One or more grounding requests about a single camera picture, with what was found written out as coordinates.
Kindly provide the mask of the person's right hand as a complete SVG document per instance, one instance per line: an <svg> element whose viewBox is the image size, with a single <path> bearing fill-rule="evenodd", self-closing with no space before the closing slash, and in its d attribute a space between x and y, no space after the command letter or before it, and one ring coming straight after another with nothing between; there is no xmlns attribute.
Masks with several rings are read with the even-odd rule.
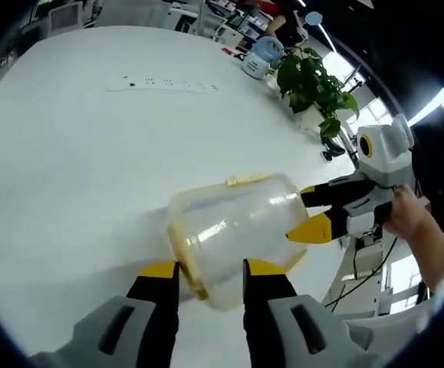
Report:
<svg viewBox="0 0 444 368"><path fill-rule="evenodd" d="M391 213L384 222L389 233L412 242L434 228L433 223L432 216L408 185L394 189Z"/></svg>

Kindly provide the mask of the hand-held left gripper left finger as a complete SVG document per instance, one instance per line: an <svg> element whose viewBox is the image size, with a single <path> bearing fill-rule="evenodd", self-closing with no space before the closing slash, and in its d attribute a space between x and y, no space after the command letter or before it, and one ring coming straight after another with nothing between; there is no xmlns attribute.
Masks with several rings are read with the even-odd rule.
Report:
<svg viewBox="0 0 444 368"><path fill-rule="evenodd" d="M74 325L35 367L169 367L179 330L179 262L143 268L125 296L115 296Z"/></svg>

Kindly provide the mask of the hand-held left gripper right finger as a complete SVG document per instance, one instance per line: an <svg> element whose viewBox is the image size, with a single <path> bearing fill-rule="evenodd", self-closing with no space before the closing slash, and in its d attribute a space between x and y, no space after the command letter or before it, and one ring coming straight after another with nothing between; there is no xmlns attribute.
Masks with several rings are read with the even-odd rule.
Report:
<svg viewBox="0 0 444 368"><path fill-rule="evenodd" d="M243 261L243 327L252 367L372 367L373 354L348 326L309 295L298 295L285 270Z"/></svg>

